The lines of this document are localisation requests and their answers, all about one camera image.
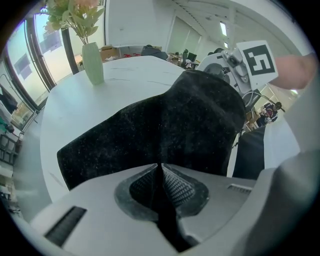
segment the wall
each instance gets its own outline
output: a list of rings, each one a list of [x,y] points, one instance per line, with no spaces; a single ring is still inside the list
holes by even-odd
[[[167,51],[175,17],[179,17],[201,36],[203,28],[171,0],[110,0],[106,21],[107,44],[153,45]]]
[[[115,47],[154,45],[158,37],[156,28],[155,12],[151,0],[110,0],[109,44]]]
[[[201,62],[209,52],[214,52],[217,48],[221,48],[221,46],[211,41],[209,37],[203,36],[196,51],[196,59]]]

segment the cardboard box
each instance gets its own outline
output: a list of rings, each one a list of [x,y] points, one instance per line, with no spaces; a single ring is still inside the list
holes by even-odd
[[[101,48],[100,55],[103,62],[106,58],[119,57],[117,48],[114,48],[111,45],[103,46]]]

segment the white platform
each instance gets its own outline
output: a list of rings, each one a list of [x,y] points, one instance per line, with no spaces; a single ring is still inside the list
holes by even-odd
[[[57,152],[122,108],[166,92],[184,71],[153,56],[103,64],[104,84],[92,85],[84,71],[64,79],[50,92],[43,113],[40,154],[52,202],[68,193]]]

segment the person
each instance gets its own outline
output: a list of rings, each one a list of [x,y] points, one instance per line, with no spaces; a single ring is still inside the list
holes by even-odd
[[[263,105],[260,109],[261,113],[258,114],[260,117],[256,121],[257,125],[261,127],[276,121],[278,118],[278,110],[281,108],[282,104],[279,101],[275,105],[271,103]]]
[[[143,47],[141,56],[154,56],[165,61],[168,58],[168,55],[164,51],[161,51],[160,49],[157,49],[157,48],[153,48],[151,44],[147,44],[146,46]]]

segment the vent slot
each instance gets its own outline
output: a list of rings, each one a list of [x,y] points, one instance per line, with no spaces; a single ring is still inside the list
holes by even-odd
[[[227,187],[228,190],[234,190],[243,194],[247,194],[249,195],[252,191],[252,187],[249,186],[241,186],[241,185],[237,185],[237,184],[230,184]]]
[[[61,247],[71,232],[75,229],[81,218],[86,213],[86,209],[72,207],[45,235],[50,242]]]

